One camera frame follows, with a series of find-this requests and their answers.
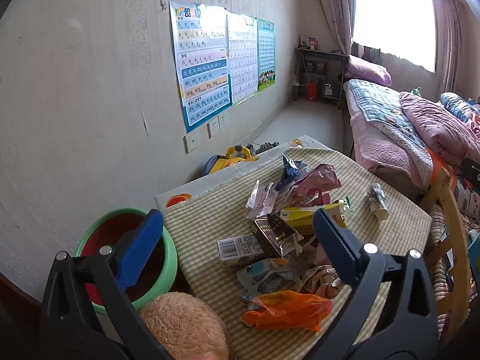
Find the wall poster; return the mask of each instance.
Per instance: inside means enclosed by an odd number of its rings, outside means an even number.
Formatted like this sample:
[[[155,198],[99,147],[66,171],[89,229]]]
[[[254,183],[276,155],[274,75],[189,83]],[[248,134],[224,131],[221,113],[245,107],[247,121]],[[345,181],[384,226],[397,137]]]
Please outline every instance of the wall poster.
[[[275,25],[257,19],[258,23],[258,90],[275,84]]]
[[[232,104],[238,104],[258,91],[257,20],[227,13]]]
[[[227,11],[170,2],[178,84],[187,133],[231,106]]]

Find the blue pillow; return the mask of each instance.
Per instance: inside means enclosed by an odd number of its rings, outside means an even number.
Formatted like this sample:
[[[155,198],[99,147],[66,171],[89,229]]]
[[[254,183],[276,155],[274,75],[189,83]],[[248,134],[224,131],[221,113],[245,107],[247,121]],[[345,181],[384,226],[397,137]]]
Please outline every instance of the blue pillow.
[[[462,122],[466,122],[471,113],[476,112],[474,107],[456,93],[442,93],[440,95],[440,102],[453,116]]]

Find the power outlet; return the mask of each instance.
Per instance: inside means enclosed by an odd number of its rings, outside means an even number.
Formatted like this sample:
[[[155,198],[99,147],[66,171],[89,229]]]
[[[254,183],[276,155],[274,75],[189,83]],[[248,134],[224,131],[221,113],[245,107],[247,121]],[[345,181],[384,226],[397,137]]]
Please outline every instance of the power outlet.
[[[220,120],[218,119],[218,116],[215,116],[209,123],[208,123],[208,135],[210,138],[213,137],[213,135],[217,134],[220,131]]]
[[[185,135],[184,140],[185,140],[185,149],[187,153],[189,153],[200,144],[198,131],[193,130],[190,134]]]
[[[222,128],[225,128],[225,125],[227,123],[226,121],[226,117],[225,117],[225,112],[223,112],[222,114],[218,115],[218,121],[219,121],[219,127],[220,129]]]

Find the orange plastic bag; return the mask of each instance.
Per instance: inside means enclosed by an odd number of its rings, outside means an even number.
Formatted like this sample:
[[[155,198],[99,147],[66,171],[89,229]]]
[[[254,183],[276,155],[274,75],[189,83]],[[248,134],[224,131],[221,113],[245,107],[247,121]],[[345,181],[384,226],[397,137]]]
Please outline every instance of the orange plastic bag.
[[[315,294],[279,291],[260,295],[252,300],[259,306],[242,316],[245,326],[255,329],[289,329],[304,327],[320,331],[320,321],[332,310],[332,301]]]

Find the white tile floor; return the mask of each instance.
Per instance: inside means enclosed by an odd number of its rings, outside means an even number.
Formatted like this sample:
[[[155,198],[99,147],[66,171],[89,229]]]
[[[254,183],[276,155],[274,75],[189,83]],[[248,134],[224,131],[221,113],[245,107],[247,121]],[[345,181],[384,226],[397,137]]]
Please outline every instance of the white tile floor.
[[[336,105],[328,103],[291,101],[254,142],[256,144],[285,143],[304,134],[341,152],[342,111]]]

